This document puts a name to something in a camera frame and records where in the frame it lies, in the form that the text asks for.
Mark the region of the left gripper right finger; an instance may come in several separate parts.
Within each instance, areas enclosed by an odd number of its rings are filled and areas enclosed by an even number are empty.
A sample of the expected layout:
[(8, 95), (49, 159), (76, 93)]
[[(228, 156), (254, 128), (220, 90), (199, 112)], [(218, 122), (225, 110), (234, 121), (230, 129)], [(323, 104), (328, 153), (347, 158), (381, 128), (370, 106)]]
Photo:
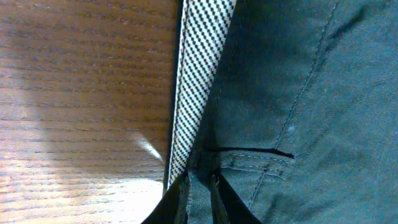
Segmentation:
[(214, 224), (261, 224), (221, 174), (211, 176), (210, 194)]

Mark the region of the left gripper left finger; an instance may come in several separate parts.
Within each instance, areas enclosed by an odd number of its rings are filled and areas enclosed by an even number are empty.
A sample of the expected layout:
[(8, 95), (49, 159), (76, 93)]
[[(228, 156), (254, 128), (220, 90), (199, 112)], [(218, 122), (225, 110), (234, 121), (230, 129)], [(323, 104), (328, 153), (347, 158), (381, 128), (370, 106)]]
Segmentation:
[(187, 224), (188, 173), (180, 174), (142, 224)]

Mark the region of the black shorts garment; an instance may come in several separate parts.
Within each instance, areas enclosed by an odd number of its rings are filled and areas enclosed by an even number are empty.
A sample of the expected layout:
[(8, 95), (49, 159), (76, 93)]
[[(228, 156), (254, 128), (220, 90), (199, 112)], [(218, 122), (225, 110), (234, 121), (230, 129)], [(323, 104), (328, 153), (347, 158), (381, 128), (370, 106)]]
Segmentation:
[(397, 2), (184, 1), (167, 182), (211, 223), (220, 172), (262, 223), (397, 222)]

